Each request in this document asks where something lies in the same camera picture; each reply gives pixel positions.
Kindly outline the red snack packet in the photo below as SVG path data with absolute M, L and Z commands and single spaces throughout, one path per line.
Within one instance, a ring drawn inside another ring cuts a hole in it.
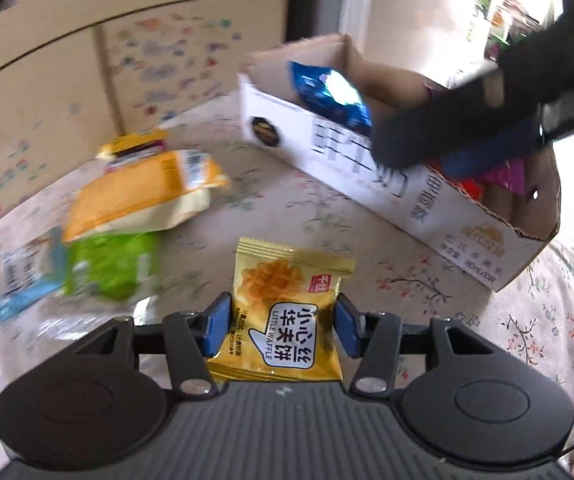
M 442 166 L 439 162 L 429 162 L 426 165 L 427 168 L 430 168 L 433 171 L 436 171 L 437 174 L 441 178 L 443 178 L 446 182 L 450 182 L 451 185 L 458 188 L 459 191 L 465 193 L 469 198 L 474 200 L 475 202 L 480 203 L 483 196 L 484 196 L 484 187 L 474 179 L 471 178 L 452 178 L 449 177 L 444 171 Z

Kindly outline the small yellow snack packet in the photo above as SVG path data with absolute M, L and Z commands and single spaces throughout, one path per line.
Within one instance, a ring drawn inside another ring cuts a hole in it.
M 104 144 L 97 152 L 97 159 L 113 159 L 132 152 L 142 151 L 152 146 L 165 146 L 168 131 L 153 129 L 145 133 L 128 133 L 117 136 L 112 142 Z

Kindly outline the purple noodle snack packet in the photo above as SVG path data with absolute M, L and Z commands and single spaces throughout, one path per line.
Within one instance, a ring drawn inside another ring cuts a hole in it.
M 505 190 L 522 195 L 526 187 L 526 173 L 522 158 L 506 160 L 500 165 L 484 170 L 476 180 L 486 185 L 496 185 Z

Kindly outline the cardboard box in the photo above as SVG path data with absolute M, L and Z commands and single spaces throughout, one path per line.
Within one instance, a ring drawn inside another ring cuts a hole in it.
M 364 136 L 308 110 L 291 80 L 295 63 L 329 67 L 366 101 L 374 132 Z M 399 141 L 383 137 L 397 105 L 435 96 L 439 84 L 369 62 L 339 34 L 304 39 L 245 57 L 239 72 L 247 141 L 345 194 L 498 292 L 555 237 L 560 180 L 550 148 L 523 163 L 524 191 L 485 185 L 474 200 L 438 164 L 394 162 Z

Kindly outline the light blue Annerie packet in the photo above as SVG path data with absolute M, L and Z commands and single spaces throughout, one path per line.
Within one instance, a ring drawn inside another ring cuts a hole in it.
M 14 318 L 65 283 L 67 249 L 54 228 L 0 255 L 0 322 Z

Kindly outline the cream cabinet with stickers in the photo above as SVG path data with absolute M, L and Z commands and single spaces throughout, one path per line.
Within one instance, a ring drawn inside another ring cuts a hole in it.
M 288 0 L 20 0 L 0 13 L 0 218 L 88 162 L 236 87 Z

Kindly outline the yellow waffle snack packet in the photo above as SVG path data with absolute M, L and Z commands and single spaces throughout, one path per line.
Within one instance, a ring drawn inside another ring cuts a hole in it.
M 207 362 L 221 380 L 332 382 L 342 378 L 334 305 L 352 259 L 242 237 L 236 249 L 233 321 Z

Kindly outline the floral tablecloth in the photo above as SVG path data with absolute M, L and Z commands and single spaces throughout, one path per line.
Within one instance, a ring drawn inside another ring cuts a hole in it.
M 357 307 L 412 323 L 455 318 L 552 378 L 574 405 L 574 244 L 554 238 L 515 281 L 490 292 L 389 222 L 245 144 L 236 96 L 197 107 L 170 129 L 181 148 L 214 154 L 232 186 L 207 211 L 162 234 L 158 320 L 202 309 L 231 288 L 240 237 L 333 252 L 357 264 L 343 285 Z M 4 214 L 0 252 L 62 224 L 79 188 L 102 170 L 88 162 Z M 40 307 L 52 298 L 0 323 L 0 391 L 69 344 L 36 334 Z M 0 445 L 0 469 L 6 461 Z

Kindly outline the green snack packet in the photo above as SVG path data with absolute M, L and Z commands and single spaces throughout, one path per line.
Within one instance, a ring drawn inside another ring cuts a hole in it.
M 157 233 L 97 234 L 67 245 L 64 293 L 127 301 L 159 288 Z

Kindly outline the silver foil snack packet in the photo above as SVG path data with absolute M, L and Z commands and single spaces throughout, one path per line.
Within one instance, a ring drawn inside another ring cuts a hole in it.
M 133 318 L 135 325 L 156 322 L 157 310 L 157 295 L 136 295 L 126 302 L 96 296 L 60 296 L 40 307 L 36 334 L 44 339 L 76 341 L 114 318 Z

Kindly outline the beige refrigerator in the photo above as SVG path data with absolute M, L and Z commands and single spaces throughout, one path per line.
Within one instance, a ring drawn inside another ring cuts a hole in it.
M 473 58 L 477 0 L 342 0 L 338 30 L 368 60 L 413 70 L 444 87 Z

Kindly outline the blue packet in box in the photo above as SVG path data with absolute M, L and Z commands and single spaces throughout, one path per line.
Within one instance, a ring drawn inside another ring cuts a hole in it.
M 360 92 L 337 70 L 289 62 L 293 88 L 311 110 L 336 124 L 369 136 L 372 117 Z

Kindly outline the large yellow cake packet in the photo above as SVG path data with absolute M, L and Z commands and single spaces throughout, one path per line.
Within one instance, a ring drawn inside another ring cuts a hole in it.
M 212 193 L 230 185 L 208 153 L 162 152 L 83 186 L 68 214 L 63 240 L 173 229 L 207 210 Z

